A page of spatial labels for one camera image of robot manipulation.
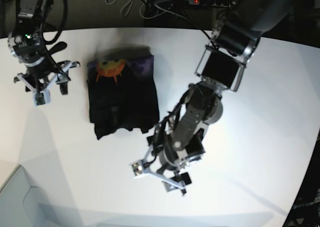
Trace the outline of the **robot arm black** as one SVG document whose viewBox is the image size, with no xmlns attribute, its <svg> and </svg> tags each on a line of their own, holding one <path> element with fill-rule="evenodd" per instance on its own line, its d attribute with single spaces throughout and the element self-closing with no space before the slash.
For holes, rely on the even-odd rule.
<svg viewBox="0 0 320 227">
<path fill-rule="evenodd" d="M 262 35 L 288 14 L 297 0 L 233 0 L 216 20 L 191 83 L 174 109 L 147 138 L 148 150 L 131 164 L 136 178 L 151 176 L 166 191 L 186 194 L 186 169 L 205 154 L 202 141 L 223 114 L 224 91 L 236 92 Z"/>
<path fill-rule="evenodd" d="M 31 92 L 35 106 L 51 102 L 50 88 L 58 85 L 62 95 L 68 94 L 71 81 L 69 70 L 80 66 L 78 61 L 56 62 L 53 54 L 67 48 L 64 41 L 58 41 L 68 17 L 68 0 L 62 0 L 62 19 L 51 40 L 44 32 L 46 20 L 54 0 L 17 0 L 14 29 L 9 32 L 7 45 L 11 54 L 26 67 L 25 73 L 18 73 L 13 81 L 22 82 L 26 92 Z"/>
</svg>

